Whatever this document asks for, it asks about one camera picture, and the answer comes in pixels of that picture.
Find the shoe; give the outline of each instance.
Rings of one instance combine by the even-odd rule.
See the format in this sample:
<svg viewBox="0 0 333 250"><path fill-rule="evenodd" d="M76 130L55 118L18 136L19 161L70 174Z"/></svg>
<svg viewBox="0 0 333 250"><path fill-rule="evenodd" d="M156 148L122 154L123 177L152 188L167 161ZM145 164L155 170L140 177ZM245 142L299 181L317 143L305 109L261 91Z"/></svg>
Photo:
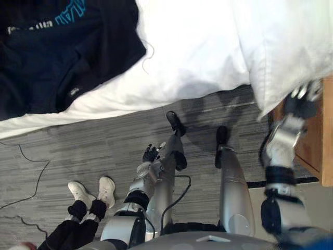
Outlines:
<svg viewBox="0 0 333 250"><path fill-rule="evenodd" d="M68 183L68 189L71 191L71 193L74 196L74 199L76 201L82 201L87 207L87 210L89 210L92 206L93 201L96 199L96 197L90 193L87 192L84 185L82 185L80 182L77 181L71 181Z"/></svg>
<svg viewBox="0 0 333 250"><path fill-rule="evenodd" d="M230 135L228 127L220 126L216 132L216 146L226 145L229 141Z"/></svg>
<svg viewBox="0 0 333 250"><path fill-rule="evenodd" d="M167 112L166 118L168 119L173 131L176 130L177 133L180 133L180 136L183 136L186 133L186 127L182 124L174 111Z"/></svg>
<svg viewBox="0 0 333 250"><path fill-rule="evenodd" d="M99 193L98 200L104 202L107 206L107 209L114 206L114 190L116 185L113 180L107 176L103 176L99 179Z"/></svg>
<svg viewBox="0 0 333 250"><path fill-rule="evenodd" d="M230 132L226 126L220 126L216 132L216 155L215 166L221 168L222 151L219 149L220 145L226 145L230 138Z"/></svg>

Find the white sneaker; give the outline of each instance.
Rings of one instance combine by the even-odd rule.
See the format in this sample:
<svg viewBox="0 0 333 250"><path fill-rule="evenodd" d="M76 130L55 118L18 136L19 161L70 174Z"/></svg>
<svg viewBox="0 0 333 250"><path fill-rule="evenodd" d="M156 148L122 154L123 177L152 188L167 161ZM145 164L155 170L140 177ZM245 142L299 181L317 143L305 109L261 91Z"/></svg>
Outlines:
<svg viewBox="0 0 333 250"><path fill-rule="evenodd" d="M87 210L91 208L92 203L96 199L96 197L92 194L89 194L85 189L84 185L82 185L77 181L71 181L68 183L68 188L73 194L74 199L76 201L84 202L84 204L87 207Z"/></svg>
<svg viewBox="0 0 333 250"><path fill-rule="evenodd" d="M99 193L98 200L104 202L107 206L107 209L114 206L114 190L116 185L111 178L103 176L99 179Z"/></svg>

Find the wire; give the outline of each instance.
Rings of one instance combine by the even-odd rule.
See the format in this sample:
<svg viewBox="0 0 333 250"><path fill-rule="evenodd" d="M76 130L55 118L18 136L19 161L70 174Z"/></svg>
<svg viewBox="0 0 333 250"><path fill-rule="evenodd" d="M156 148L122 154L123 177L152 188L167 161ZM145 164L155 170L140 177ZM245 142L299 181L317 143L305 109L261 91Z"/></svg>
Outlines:
<svg viewBox="0 0 333 250"><path fill-rule="evenodd" d="M22 156L23 156L26 160L28 160L28 161L30 161L30 162L32 162L32 163L35 163L35 162L36 162L36 163L43 163L43 162L46 163L45 166L43 167L42 171L40 172L40 175L38 176L38 179L37 179L37 182L36 182L35 192L34 192L31 196L29 196L29 197L27 197L27 198L20 199L20 200L15 201L15 202L11 202L11 203L8 203L8 204L6 204L6 205L0 207L0 210L1 210L1 209L5 208L5 207L11 206L11 205L16 204L16 203L19 203L19 202L27 201L27 200L29 200L29 199L35 197L36 194L37 194L37 190L38 190L38 186L39 186L39 183L40 183L40 180L41 180L42 174L43 174L44 170L46 169L46 167L50 164L51 161L50 161L50 160L31 160L31 159L29 159L29 158L28 158L27 156L25 156L25 154L23 153L23 150L22 150L22 147L21 147L20 144L6 144L6 143L3 143L3 142L0 142L0 144L2 144L2 145L4 145L4 146L17 146L17 147L19 147ZM37 225L37 224L28 224L28 223L26 223L26 222L23 220L23 218L22 218L21 216L19 216L19 215L16 215L16 216L13 216L13 217L2 216L2 217L0 217L0 218L7 218L7 219L20 218L20 219L21 219L21 222L22 222L23 224L25 224L25 225L27 225L27 226L36 226L37 229L38 229L39 231L41 231L42 233L45 233L45 238L47 238L47 232L44 231L44 230L42 230L42 229L40 228L39 225Z"/></svg>
<svg viewBox="0 0 333 250"><path fill-rule="evenodd" d="M143 69L147 74L149 74L149 73L147 72L147 70L145 69L144 64L145 64L145 61L146 61L146 60L152 59L152 57L153 57L154 54L155 54L155 48L154 48L150 43L148 43L146 40L141 39L141 41L147 43L147 44L152 48L152 54L151 54L151 56L146 57L146 58L142 61L142 65L141 65L142 69Z"/></svg>
<svg viewBox="0 0 333 250"><path fill-rule="evenodd" d="M152 238L155 239L155 227L151 223L151 221L148 219L148 217L146 216L146 214L145 214L145 218L146 218L147 222L150 224L150 226L152 227L152 230L153 230Z"/></svg>
<svg viewBox="0 0 333 250"><path fill-rule="evenodd" d="M15 219L15 218L20 218L20 219L21 219L21 222L22 222L24 225L26 225L26 226L35 226L35 227L37 227L37 229L38 229L39 231L41 231L42 233L45 234L45 239L47 239L47 237L48 237L47 232L46 232L45 230L41 229L40 226L39 226L38 224L30 224L30 223L27 223L27 222L25 222L25 221L23 220L23 218L22 218L21 216L19 216L19 215L16 215L16 216L13 216L13 217L10 217L10 216L0 216L0 218L5 218L5 219Z"/></svg>
<svg viewBox="0 0 333 250"><path fill-rule="evenodd" d="M165 213L170 209L170 208L172 208L173 206L175 206L178 202L180 202L181 201L181 199L185 196L185 194L187 193L187 191L188 191L188 189L191 187L191 177L190 176L186 176L186 175L179 175L179 176L174 176L174 177L179 177L179 178L188 178L188 186L187 186L187 188L183 191L183 193L180 195L180 197L174 202L174 203L172 203L171 205L169 205L164 211L163 211L163 213L162 213L162 217L161 217L161 236L162 235L164 235L164 231L163 231L163 224L164 224L164 215L165 215Z"/></svg>

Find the black pants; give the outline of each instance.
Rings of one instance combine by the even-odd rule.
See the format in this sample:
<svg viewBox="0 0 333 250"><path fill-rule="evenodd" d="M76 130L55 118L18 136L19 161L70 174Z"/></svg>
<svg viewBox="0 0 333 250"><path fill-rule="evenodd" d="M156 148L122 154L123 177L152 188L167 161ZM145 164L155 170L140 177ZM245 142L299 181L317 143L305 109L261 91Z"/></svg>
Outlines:
<svg viewBox="0 0 333 250"><path fill-rule="evenodd" d="M94 200L90 214L95 214L102 220L106 212L105 203ZM75 201L68 207L68 213L79 221L86 215L86 205L82 201ZM79 224L77 221L65 220L56 230L40 245L38 250L74 250L94 240L98 223L94 220L85 220Z"/></svg>

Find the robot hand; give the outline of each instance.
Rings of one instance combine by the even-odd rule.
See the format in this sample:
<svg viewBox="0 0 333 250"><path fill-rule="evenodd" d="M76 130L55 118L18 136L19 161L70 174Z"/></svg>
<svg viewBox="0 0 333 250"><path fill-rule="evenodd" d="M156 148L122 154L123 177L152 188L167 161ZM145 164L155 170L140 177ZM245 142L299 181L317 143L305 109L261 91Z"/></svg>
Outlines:
<svg viewBox="0 0 333 250"><path fill-rule="evenodd" d="M157 149L156 147L151 148L151 143L146 148L144 155L142 157L142 162L150 161L151 163L154 162L154 160L158 159L159 152L162 148L164 148L165 142L163 142Z"/></svg>

